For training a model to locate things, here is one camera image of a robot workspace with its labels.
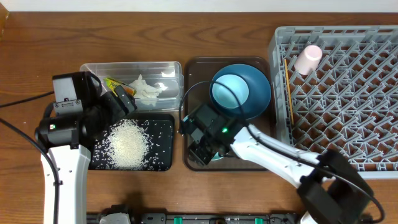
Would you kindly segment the mint green small bowl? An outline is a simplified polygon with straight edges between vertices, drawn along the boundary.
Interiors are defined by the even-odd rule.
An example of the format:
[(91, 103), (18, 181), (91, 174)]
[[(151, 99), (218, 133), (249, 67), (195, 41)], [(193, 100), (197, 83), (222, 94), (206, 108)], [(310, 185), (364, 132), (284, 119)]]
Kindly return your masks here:
[(220, 160), (222, 158), (223, 158), (223, 156), (220, 156), (218, 153), (216, 153), (211, 160), (212, 161), (217, 161), (217, 160)]

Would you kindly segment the green yellow snack wrapper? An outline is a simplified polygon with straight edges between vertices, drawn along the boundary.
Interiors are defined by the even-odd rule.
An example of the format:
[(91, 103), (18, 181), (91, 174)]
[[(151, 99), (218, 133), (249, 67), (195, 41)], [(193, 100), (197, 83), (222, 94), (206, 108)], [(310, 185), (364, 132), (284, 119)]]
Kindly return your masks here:
[(105, 78), (104, 83), (113, 93), (115, 93), (116, 87), (121, 86), (126, 91), (126, 93), (130, 94), (131, 96), (134, 96), (136, 94), (136, 90), (133, 87), (114, 78)]

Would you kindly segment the white napkin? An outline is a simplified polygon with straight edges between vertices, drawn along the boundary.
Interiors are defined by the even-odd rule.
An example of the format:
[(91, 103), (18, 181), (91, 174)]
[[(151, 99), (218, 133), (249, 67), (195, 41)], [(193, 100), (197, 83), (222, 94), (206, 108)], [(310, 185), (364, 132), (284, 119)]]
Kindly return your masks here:
[(162, 93), (161, 88), (148, 85), (142, 75), (139, 75), (138, 79), (130, 83), (129, 86), (135, 89), (135, 98), (156, 99)]

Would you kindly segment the light blue bowl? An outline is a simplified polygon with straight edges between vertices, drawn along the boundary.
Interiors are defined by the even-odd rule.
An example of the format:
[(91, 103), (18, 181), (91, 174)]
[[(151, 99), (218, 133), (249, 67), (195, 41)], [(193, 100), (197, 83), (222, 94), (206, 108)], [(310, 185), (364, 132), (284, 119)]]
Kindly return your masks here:
[(226, 74), (215, 80), (211, 87), (211, 95), (221, 107), (235, 109), (248, 99), (249, 87), (241, 77)]

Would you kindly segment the dark blue plate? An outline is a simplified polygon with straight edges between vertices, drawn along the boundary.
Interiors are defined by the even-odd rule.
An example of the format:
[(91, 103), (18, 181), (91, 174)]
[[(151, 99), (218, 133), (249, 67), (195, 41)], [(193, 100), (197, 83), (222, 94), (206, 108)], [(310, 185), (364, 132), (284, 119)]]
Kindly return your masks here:
[[(221, 107), (212, 97), (211, 88), (215, 80), (222, 75), (233, 74), (241, 77), (249, 87), (249, 97), (246, 102), (235, 109)], [(271, 86), (266, 76), (257, 68), (246, 64), (232, 64), (219, 70), (213, 77), (210, 85), (210, 98), (214, 106), (226, 116), (231, 118), (243, 115), (246, 119), (252, 119), (267, 109), (271, 103)]]

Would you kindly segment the wooden chopstick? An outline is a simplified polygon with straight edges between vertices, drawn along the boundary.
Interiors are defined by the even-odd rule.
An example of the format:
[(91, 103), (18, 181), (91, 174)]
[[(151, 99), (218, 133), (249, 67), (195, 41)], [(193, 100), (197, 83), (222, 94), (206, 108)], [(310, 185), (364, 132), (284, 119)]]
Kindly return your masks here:
[(291, 120), (291, 124), (294, 125), (294, 112), (293, 112), (292, 97), (291, 97), (290, 83), (289, 83), (289, 69), (288, 69), (288, 64), (287, 64), (286, 58), (284, 59), (284, 72), (285, 72), (287, 95), (288, 95), (288, 101), (289, 101), (290, 120)]

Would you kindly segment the pink plastic cup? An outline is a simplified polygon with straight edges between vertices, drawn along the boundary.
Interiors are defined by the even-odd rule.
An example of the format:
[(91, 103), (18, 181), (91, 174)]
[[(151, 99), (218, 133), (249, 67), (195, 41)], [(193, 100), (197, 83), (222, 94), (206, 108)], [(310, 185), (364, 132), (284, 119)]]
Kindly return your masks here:
[(314, 72), (322, 58), (322, 49), (317, 45), (308, 45), (297, 57), (294, 68), (301, 75), (309, 75)]

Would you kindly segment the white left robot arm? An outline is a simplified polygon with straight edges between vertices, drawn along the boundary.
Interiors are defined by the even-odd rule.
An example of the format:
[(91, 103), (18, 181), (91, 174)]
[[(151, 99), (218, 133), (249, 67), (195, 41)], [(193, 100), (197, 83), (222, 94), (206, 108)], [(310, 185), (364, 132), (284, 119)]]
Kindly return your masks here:
[(94, 138), (137, 106), (130, 91), (117, 86), (54, 87), (54, 117), (37, 128), (45, 174), (44, 223), (85, 223), (88, 167)]

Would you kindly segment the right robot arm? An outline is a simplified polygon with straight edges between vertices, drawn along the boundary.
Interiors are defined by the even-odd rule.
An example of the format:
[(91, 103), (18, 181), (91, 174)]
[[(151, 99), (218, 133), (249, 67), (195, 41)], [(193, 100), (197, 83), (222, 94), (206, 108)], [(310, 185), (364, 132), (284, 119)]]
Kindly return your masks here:
[(380, 205), (366, 181), (336, 151), (296, 149), (239, 119), (186, 117), (181, 129), (193, 139), (202, 163), (217, 149), (227, 149), (292, 184), (307, 210), (301, 223), (358, 223), (370, 202)]

